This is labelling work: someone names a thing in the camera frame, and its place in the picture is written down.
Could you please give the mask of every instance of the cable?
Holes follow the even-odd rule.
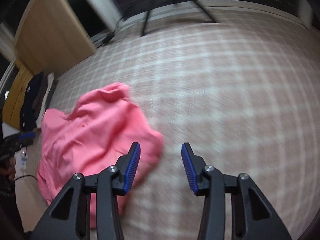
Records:
[[[119,23],[120,23],[120,21],[121,21],[123,18],[124,18],[124,16],[122,16],[122,17],[117,21],[117,23],[116,23],[116,28],[115,28],[115,30],[113,31],[113,34],[116,34],[116,32],[117,32],[117,30],[118,30],[118,28],[119,28]]]
[[[24,178],[24,177],[33,177],[33,178],[36,179],[36,181],[38,181],[38,179],[37,179],[35,176],[33,176],[33,175],[22,175],[22,176],[20,176],[20,177],[15,178],[14,181],[16,181],[16,180],[18,180],[18,179],[22,179],[22,178]]]

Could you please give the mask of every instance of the dark fabric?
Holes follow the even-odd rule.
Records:
[[[51,85],[51,88],[49,90],[49,94],[48,94],[47,100],[45,102],[45,109],[49,108],[52,96],[53,96],[53,94],[54,94],[54,92],[56,90],[57,85],[58,85],[58,80],[54,80],[52,85]]]
[[[16,202],[16,195],[13,190],[13,196],[3,196],[0,195],[0,206],[2,207],[4,213],[8,217],[9,221],[12,223],[14,228],[20,233],[23,233],[23,226],[19,210]]]
[[[43,72],[35,75],[29,82],[24,96],[24,102],[20,110],[20,129],[32,131],[36,128],[36,118],[32,111],[32,104],[41,87]]]
[[[0,201],[2,197],[13,197],[14,189],[14,183],[9,180],[8,175],[0,174]]]
[[[35,119],[38,119],[39,117],[42,101],[47,91],[47,88],[48,88],[48,78],[46,76],[43,76],[40,89],[32,104],[32,110],[33,110],[33,115],[35,116]]]
[[[1,240],[23,240],[22,234],[15,229],[6,213],[0,205],[0,239]]]

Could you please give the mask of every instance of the pink cloth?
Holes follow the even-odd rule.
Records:
[[[131,143],[141,146],[134,184],[160,159],[163,136],[148,126],[140,108],[129,99],[129,87],[114,83],[78,100],[70,115],[48,109],[42,121],[42,157],[38,184],[50,204],[76,172],[96,174],[127,154]],[[118,197],[122,213],[127,197]],[[90,226],[96,226],[96,195],[92,194]]]

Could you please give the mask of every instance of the pile of clothes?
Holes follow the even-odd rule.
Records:
[[[58,84],[54,74],[45,76],[43,72],[35,75],[29,82],[20,110],[20,129],[32,131],[41,127],[44,112],[49,107],[52,95]]]

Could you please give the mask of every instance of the beige carpet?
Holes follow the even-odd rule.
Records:
[[[259,13],[212,10],[140,23],[62,75],[51,107],[70,112],[113,82],[163,133],[157,169],[135,188],[126,239],[196,239],[203,198],[188,187],[180,148],[226,174],[247,172],[297,239],[320,208],[320,41],[300,25]],[[35,174],[41,137],[28,147]],[[230,236],[227,203],[226,237]]]

